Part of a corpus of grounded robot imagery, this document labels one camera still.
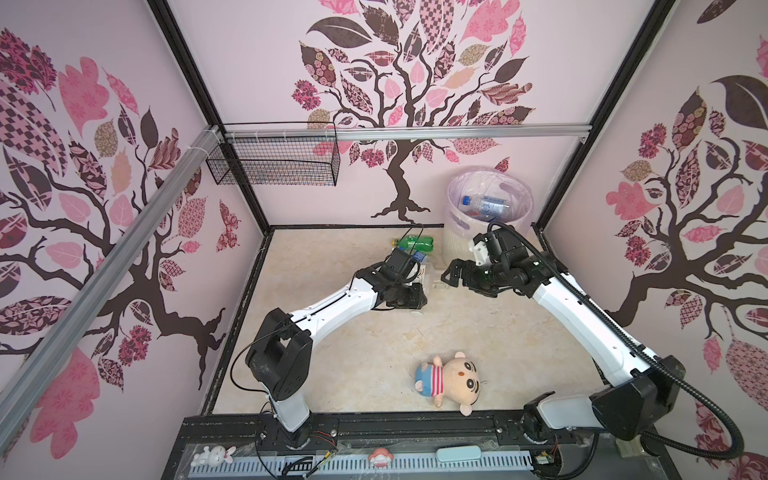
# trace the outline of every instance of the wallpaper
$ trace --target wallpaper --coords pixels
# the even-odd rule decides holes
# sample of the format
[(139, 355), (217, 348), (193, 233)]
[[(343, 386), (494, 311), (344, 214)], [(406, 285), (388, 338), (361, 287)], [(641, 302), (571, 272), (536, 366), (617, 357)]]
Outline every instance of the wallpaper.
[[(204, 127), (143, 2), (63, 3), (46, 15), (88, 12), (90, 41), (59, 44), (21, 12), (0, 31), (0, 388)], [(104, 28), (134, 37), (95, 48)], [(126, 41), (153, 53), (136, 62), (115, 48)], [(159, 475), (199, 411), (259, 241), (239, 191), (199, 168), (3, 452), (3, 477), (90, 478), (93, 455), (100, 478)], [(144, 460), (117, 472), (118, 452)]]
[[(768, 478), (768, 42), (747, 20), (766, 14), (749, 0), (681, 6), (548, 232), (607, 312), (683, 361), (688, 381), (740, 426), (746, 453), (736, 460), (672, 451), (684, 478)], [(691, 44), (701, 53), (680, 55)], [(647, 96), (660, 84), (667, 95)], [(585, 205), (597, 217), (582, 217), (580, 242), (567, 241)], [(621, 286), (584, 262), (603, 245), (599, 275)], [(731, 442), (683, 393), (659, 430), (703, 449)]]
[[(566, 19), (526, 0), (225, 2), (229, 14), (250, 19), (243, 29), (199, 2), (176, 2), (174, 11), (227, 121), (343, 129), (587, 122), (650, 4), (609, 3), (569, 5), (575, 17)], [(590, 25), (609, 16), (615, 23), (596, 38)], [(291, 21), (278, 30), (270, 18)], [(568, 42), (579, 41), (577, 61)], [(239, 51), (252, 51), (253, 61)], [(566, 95), (564, 71), (587, 81), (578, 95)], [(276, 224), (439, 223), (450, 177), (477, 165), (528, 183), (538, 208), (578, 139), (529, 140), (340, 142), (336, 187), (255, 190)], [(332, 146), (321, 142), (302, 159)]]

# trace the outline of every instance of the marble floor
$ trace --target marble floor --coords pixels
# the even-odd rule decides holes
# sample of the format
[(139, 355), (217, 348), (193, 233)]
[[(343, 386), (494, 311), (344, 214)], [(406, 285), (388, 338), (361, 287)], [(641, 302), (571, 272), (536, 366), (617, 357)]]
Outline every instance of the marble floor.
[[(253, 341), (270, 310), (297, 310), (349, 282), (355, 271), (382, 261), (391, 239), (405, 229), (278, 230), (245, 318), (235, 353)], [(430, 255), (442, 273), (442, 229)], [(477, 366), (483, 409), (520, 409), (543, 392), (585, 391), (602, 385), (586, 350), (544, 308), (513, 292), (486, 298), (464, 287), (428, 288), (420, 311), (371, 311), (350, 320), (316, 344), (306, 401), (313, 412), (433, 410), (413, 389), (415, 369), (435, 355), (451, 359), (463, 351)], [(243, 357), (236, 381), (260, 388)], [(226, 378), (214, 413), (258, 412), (261, 393), (239, 390)], [(442, 409), (458, 409), (446, 400)]]

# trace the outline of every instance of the blue soap bar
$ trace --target blue soap bar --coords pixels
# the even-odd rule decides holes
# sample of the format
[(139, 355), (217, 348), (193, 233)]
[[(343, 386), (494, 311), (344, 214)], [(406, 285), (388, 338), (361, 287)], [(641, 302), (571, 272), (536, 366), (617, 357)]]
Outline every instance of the blue soap bar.
[(481, 456), (482, 452), (477, 445), (437, 449), (437, 461), (440, 463), (471, 462), (479, 460)]

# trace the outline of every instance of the trash bin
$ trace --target trash bin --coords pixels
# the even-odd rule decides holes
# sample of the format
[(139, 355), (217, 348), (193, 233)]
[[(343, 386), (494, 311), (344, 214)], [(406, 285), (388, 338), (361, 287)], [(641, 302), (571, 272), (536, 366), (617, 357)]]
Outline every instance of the trash bin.
[(523, 235), (531, 227), (531, 189), (498, 170), (485, 167), (468, 170), (451, 179), (446, 193), (448, 205), (445, 208), (442, 244), (442, 259), (446, 266), (457, 258), (473, 260), (475, 257), (470, 250), (474, 246), (472, 238), (488, 230), (488, 215), (475, 215), (476, 218), (473, 218), (467, 214), (469, 204), (476, 203), (473, 199), (479, 198), (481, 203), (482, 199), (487, 200), (492, 210), (500, 204), (499, 200), (503, 200), (508, 208), (505, 207), (502, 217), (496, 220), (512, 225)]

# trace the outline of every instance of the black wire basket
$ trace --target black wire basket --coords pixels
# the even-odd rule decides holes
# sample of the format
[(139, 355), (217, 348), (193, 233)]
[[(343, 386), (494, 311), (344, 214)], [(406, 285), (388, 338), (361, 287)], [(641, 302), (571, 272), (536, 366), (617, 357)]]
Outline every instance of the black wire basket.
[[(306, 128), (266, 129), (276, 124)], [(258, 122), (249, 132), (226, 134), (207, 158), (217, 184), (333, 185), (339, 177), (339, 142), (332, 122)]]

